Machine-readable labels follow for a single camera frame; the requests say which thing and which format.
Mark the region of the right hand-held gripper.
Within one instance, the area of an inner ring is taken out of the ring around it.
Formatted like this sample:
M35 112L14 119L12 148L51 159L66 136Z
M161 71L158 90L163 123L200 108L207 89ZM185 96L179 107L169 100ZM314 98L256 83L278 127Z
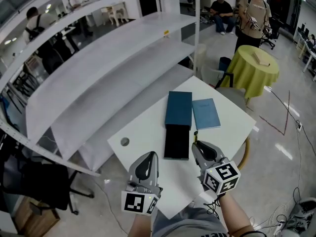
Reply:
M198 179L204 191L212 191L220 196L235 188L240 178L237 165L224 156L219 147L198 140L198 131L194 132L192 153L200 167Z

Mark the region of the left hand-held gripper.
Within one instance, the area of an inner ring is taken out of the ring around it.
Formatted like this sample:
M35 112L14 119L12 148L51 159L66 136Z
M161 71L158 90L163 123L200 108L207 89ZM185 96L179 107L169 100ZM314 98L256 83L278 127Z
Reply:
M156 152L140 156L129 168L126 188L121 192L121 210L151 215L163 190L158 184L158 176Z

